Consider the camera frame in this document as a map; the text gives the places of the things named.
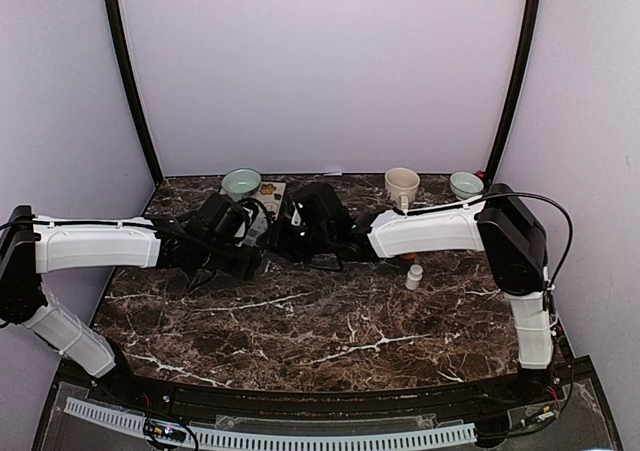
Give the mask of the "clear plastic pill organizer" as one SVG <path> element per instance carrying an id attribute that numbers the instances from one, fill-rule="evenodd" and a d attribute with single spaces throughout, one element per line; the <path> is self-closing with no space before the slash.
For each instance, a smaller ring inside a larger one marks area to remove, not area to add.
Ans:
<path id="1" fill-rule="evenodd" d="M 266 215 L 260 213 L 251 224 L 242 244 L 250 247 L 264 246 L 268 241 L 269 230 L 272 223 L 273 217 L 270 212 Z"/>

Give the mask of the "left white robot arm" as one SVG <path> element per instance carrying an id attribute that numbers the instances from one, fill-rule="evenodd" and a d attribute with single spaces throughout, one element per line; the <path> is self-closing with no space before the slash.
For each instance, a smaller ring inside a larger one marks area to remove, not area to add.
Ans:
<path id="1" fill-rule="evenodd" d="M 120 407 L 141 398 L 118 347 L 91 330 L 43 283 L 60 270 L 101 267 L 179 269 L 189 277 L 222 271 L 249 280 L 263 251 L 245 244 L 251 211 L 229 204 L 220 211 L 180 217 L 73 220 L 14 209 L 1 227 L 1 324 L 21 325 L 97 380 Z"/>

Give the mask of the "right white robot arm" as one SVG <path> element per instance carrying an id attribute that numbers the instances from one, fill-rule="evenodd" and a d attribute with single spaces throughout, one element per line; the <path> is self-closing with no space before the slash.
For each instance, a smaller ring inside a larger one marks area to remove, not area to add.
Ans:
<path id="1" fill-rule="evenodd" d="M 551 294 L 557 275 L 548 268 L 546 231 L 524 203 L 529 197 L 495 184 L 484 195 L 455 203 L 352 217 L 331 185 L 314 182 L 291 198 L 271 248 L 305 265 L 318 255 L 344 264 L 426 252 L 484 253 L 495 284 L 508 296 L 518 363 L 526 369 L 511 381 L 510 395 L 530 405 L 549 387 L 544 369 L 554 350 Z"/>

